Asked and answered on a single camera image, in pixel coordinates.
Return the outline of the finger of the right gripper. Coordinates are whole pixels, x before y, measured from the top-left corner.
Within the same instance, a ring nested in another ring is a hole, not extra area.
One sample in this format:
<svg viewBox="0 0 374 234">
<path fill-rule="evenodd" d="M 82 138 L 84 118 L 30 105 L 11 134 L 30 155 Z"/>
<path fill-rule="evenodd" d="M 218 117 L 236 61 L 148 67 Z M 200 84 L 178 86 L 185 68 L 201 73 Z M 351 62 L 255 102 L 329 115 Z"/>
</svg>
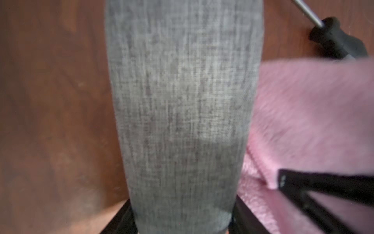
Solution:
<svg viewBox="0 0 374 234">
<path fill-rule="evenodd" d="M 302 173 L 280 169 L 278 188 L 297 208 L 326 234 L 354 234 L 355 231 L 308 195 L 309 191 L 374 205 L 374 177 Z"/>
</svg>

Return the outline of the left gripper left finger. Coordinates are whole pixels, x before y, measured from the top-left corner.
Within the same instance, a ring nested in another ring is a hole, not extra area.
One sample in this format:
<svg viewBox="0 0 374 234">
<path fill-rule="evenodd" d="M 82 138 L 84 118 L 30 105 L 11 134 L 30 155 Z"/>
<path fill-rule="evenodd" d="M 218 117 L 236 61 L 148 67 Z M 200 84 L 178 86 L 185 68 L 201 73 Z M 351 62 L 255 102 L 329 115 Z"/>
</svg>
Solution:
<svg viewBox="0 0 374 234">
<path fill-rule="evenodd" d="M 131 201 L 127 200 L 100 234 L 137 234 Z"/>
</svg>

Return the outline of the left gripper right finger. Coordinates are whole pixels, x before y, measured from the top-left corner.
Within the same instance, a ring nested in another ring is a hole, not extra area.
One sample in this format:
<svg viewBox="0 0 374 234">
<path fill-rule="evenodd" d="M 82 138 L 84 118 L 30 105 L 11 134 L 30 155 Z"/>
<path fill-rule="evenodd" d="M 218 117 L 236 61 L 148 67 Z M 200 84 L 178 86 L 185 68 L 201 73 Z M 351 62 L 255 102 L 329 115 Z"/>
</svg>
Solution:
<svg viewBox="0 0 374 234">
<path fill-rule="evenodd" d="M 230 234 L 270 234 L 242 199 L 237 196 L 229 224 Z"/>
</svg>

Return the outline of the pink microfibre cloth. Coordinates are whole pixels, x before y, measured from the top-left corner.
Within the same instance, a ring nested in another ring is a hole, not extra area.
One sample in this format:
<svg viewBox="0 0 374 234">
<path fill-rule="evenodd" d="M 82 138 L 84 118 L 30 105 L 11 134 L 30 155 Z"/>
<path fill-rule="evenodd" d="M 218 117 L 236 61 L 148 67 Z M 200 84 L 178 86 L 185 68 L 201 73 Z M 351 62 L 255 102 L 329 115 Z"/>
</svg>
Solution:
<svg viewBox="0 0 374 234">
<path fill-rule="evenodd" d="M 261 65 L 239 196 L 272 234 L 319 234 L 279 191 L 280 169 L 374 174 L 373 57 Z"/>
</svg>

